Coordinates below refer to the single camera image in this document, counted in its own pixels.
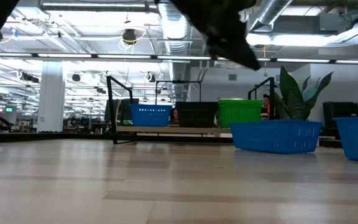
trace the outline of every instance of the silver duct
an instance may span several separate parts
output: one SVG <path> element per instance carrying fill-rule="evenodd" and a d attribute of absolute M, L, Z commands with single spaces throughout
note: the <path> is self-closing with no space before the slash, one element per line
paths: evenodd
<path fill-rule="evenodd" d="M 155 5 L 114 2 L 81 2 L 70 0 L 39 0 L 44 11 L 93 11 L 93 12 L 151 12 L 158 13 Z"/>
<path fill-rule="evenodd" d="M 264 26 L 270 27 L 267 31 L 273 29 L 273 23 L 292 1 L 293 0 L 264 0 L 260 7 L 258 18 L 252 25 L 251 30 L 259 29 Z"/>
<path fill-rule="evenodd" d="M 160 4 L 160 14 L 162 16 L 161 25 L 164 38 L 185 39 L 188 37 L 189 25 L 186 18 L 172 4 Z M 189 50 L 189 43 L 186 42 L 166 42 L 165 48 L 169 55 L 186 55 Z M 170 76 L 172 80 L 190 80 L 190 64 L 170 63 Z M 172 85 L 173 94 L 177 101 L 185 101 L 187 94 L 183 90 L 188 90 L 188 85 Z"/>

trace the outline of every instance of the black bin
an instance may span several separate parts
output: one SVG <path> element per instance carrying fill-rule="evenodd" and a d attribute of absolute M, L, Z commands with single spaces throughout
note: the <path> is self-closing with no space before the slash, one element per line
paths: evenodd
<path fill-rule="evenodd" d="M 218 102 L 176 102 L 179 125 L 185 128 L 213 128 Z"/>

